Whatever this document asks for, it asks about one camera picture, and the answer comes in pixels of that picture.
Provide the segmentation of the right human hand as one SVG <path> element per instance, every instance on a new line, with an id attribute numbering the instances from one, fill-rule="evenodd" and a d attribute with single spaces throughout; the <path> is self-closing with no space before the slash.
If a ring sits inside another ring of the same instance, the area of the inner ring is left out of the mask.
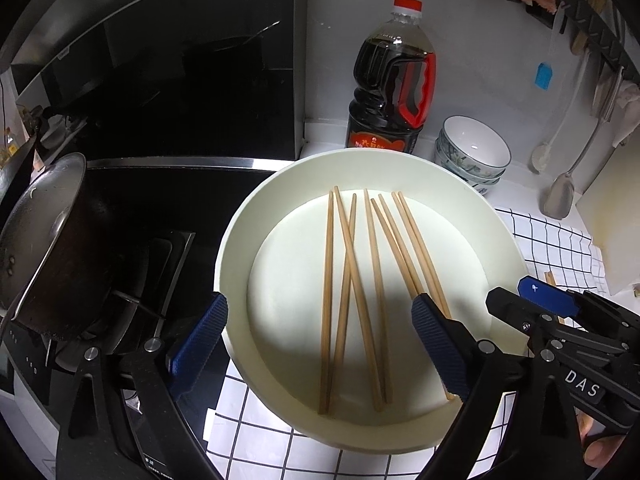
<path id="1" fill-rule="evenodd" d="M 586 445 L 588 434 L 590 433 L 594 419 L 582 411 L 577 412 L 577 421 L 580 440 L 585 448 L 585 463 L 596 469 L 603 468 L 614 456 L 620 445 L 624 442 L 624 436 L 598 437 L 590 445 Z"/>

